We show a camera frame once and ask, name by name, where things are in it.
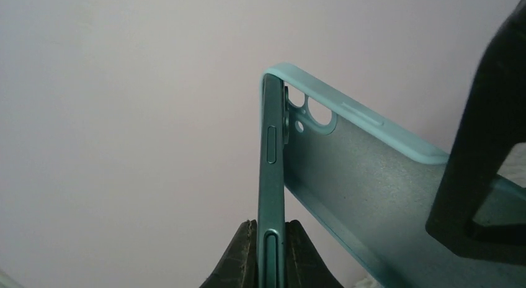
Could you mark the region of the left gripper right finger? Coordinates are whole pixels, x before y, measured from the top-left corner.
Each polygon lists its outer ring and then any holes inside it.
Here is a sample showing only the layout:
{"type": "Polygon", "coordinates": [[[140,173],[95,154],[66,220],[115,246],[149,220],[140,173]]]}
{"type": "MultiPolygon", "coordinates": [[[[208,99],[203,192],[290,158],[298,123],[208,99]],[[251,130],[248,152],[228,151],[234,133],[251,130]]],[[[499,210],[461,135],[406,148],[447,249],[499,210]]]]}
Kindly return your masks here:
{"type": "Polygon", "coordinates": [[[286,279],[290,288],[338,288],[332,275],[298,220],[285,224],[286,279]]]}

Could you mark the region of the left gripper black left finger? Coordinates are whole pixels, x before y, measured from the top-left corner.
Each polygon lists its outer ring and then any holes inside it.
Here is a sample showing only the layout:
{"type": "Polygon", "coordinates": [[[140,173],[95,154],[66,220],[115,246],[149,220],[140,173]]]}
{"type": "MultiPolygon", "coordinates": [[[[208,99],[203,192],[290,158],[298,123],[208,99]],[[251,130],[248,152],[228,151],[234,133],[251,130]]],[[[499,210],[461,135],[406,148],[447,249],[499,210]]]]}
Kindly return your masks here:
{"type": "Polygon", "coordinates": [[[257,287],[257,221],[239,226],[212,273],[200,288],[257,287]]]}

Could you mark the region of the phone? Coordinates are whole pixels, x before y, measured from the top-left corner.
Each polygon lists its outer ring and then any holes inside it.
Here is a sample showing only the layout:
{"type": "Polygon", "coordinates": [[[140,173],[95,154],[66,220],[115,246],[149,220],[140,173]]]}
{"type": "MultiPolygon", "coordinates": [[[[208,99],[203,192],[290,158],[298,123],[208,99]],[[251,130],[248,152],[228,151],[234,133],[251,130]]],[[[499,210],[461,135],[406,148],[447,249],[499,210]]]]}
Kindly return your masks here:
{"type": "Polygon", "coordinates": [[[261,151],[257,213],[259,287],[286,286],[283,149],[288,143],[288,88],[269,73],[261,83],[261,151]]]}

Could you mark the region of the light blue phone case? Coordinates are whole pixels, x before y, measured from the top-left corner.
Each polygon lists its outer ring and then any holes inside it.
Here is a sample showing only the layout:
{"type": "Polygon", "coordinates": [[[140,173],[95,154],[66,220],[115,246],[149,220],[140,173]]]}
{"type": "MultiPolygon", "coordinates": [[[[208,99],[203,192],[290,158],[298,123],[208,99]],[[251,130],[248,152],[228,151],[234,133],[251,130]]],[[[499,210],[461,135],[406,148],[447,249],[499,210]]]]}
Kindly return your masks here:
{"type": "Polygon", "coordinates": [[[331,111],[289,107],[285,185],[384,287],[524,287],[525,267],[461,258],[425,229],[448,154],[295,65],[267,74],[331,111]]]}

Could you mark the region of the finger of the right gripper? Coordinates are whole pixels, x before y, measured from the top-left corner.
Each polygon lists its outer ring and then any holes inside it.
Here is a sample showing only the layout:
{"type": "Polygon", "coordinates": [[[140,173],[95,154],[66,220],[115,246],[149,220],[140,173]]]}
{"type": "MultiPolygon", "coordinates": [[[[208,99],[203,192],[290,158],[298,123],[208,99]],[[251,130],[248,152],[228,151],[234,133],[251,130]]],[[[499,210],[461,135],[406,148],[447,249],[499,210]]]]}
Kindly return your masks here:
{"type": "Polygon", "coordinates": [[[497,172],[524,141],[525,0],[520,0],[477,67],[427,233],[457,256],[523,266],[525,225],[484,226],[474,216],[492,191],[509,185],[497,172]]]}

